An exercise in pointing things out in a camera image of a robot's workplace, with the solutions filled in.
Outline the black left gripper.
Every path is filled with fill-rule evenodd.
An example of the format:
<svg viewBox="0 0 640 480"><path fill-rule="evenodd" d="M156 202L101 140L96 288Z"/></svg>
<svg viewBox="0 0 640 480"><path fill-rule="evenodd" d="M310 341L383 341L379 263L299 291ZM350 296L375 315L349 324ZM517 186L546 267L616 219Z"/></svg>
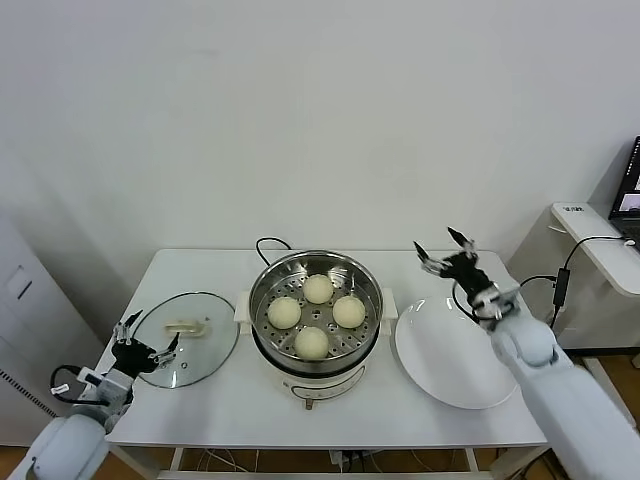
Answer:
<svg viewBox="0 0 640 480"><path fill-rule="evenodd" d="M124 321L118 322L113 330L113 368L131 378L136 378L141 373L152 373L156 368L170 363L176 356L175 350L179 341L179 333L176 333L164 350L156 352L144 343L132 339L131 327L141 314L142 310L131 314Z"/></svg>

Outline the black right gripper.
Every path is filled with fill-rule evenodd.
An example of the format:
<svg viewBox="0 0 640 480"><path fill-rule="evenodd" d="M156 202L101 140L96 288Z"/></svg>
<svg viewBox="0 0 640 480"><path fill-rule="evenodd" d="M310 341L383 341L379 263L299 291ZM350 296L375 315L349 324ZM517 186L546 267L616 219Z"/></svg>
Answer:
<svg viewBox="0 0 640 480"><path fill-rule="evenodd" d="M492 288L493 282L483 270L477 267L475 242L452 227L448 227L447 231L460 249L442 262L431 258L421 245L416 241L413 242L421 268L432 275L456 281L466 293L467 299L475 300L479 294Z"/></svg>

